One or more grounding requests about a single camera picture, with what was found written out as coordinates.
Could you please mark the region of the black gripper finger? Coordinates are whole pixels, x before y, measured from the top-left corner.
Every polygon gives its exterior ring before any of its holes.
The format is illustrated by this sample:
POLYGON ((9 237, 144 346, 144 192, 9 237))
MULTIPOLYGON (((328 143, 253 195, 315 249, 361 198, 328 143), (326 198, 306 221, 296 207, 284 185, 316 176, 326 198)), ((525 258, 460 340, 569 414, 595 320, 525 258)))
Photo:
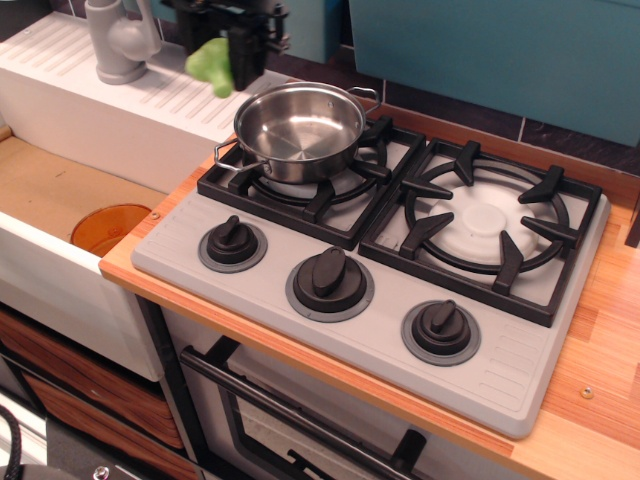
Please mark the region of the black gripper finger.
POLYGON ((187 55, 196 52, 208 41, 221 36, 218 15, 213 11, 176 12, 178 35, 187 55))
POLYGON ((259 35, 248 27, 228 31, 229 60, 234 87, 246 90, 265 71, 267 52, 259 35))

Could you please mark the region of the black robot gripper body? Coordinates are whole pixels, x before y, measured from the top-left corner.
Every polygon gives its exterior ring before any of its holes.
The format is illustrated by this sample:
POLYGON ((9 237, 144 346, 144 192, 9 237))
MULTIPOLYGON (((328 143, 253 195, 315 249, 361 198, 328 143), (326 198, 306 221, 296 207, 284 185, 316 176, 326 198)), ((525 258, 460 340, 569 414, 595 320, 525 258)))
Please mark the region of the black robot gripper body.
POLYGON ((284 21, 289 9, 282 1, 162 1, 175 12, 213 11, 218 15, 221 35, 234 26, 248 27, 255 31, 264 46, 276 53, 289 48, 289 35, 284 21))

